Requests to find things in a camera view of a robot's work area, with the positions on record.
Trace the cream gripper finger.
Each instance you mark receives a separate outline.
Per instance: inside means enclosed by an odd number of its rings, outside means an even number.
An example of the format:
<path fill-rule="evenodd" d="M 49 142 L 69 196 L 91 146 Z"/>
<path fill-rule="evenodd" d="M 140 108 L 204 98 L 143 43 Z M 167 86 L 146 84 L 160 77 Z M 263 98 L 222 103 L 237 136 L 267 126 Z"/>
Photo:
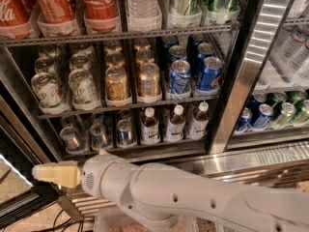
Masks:
<path fill-rule="evenodd" d="M 80 184 L 81 171 L 77 161 L 66 160 L 35 165 L 32 175 L 38 181 L 74 189 Z"/>

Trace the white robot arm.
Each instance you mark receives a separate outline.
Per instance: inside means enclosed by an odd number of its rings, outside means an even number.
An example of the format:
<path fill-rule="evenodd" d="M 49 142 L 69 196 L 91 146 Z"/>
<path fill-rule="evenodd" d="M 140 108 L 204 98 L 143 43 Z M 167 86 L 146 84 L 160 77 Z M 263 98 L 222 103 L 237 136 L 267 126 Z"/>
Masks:
<path fill-rule="evenodd" d="M 82 166 L 74 160 L 39 164 L 32 175 L 66 188 L 80 185 L 152 232 L 171 232 L 180 216 L 238 232 L 309 232 L 309 196 L 295 190 L 218 181 L 161 163 L 138 166 L 107 152 Z"/>

